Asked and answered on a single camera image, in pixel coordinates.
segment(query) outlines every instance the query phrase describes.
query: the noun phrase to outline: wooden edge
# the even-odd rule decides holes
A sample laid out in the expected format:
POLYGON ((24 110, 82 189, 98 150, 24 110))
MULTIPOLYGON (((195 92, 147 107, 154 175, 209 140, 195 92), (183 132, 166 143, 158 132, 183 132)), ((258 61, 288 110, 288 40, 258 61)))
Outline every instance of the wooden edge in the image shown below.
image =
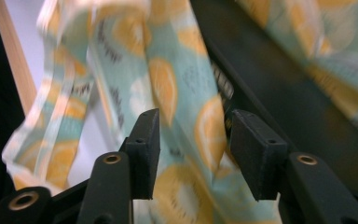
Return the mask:
POLYGON ((4 42, 8 62, 19 93, 22 110, 27 115, 36 97, 36 87, 22 51, 5 0, 0 0, 0 33, 4 42))

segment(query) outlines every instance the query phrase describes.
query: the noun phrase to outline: metal grommet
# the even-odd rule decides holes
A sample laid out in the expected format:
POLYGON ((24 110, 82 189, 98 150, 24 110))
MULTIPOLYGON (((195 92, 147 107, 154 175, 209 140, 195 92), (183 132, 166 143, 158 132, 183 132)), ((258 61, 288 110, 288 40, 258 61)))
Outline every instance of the metal grommet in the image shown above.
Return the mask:
POLYGON ((318 164, 318 162, 312 158, 311 156, 306 156, 306 155, 300 155, 297 157, 297 160, 304 163, 304 164, 307 164, 307 165, 316 165, 318 164))
POLYGON ((109 155, 103 159, 103 162, 106 164, 114 164, 118 161, 121 161, 121 157, 118 155, 109 155))
POLYGON ((23 192, 11 200, 8 208, 12 211, 19 211, 34 204, 38 198, 39 194, 36 191, 23 192))

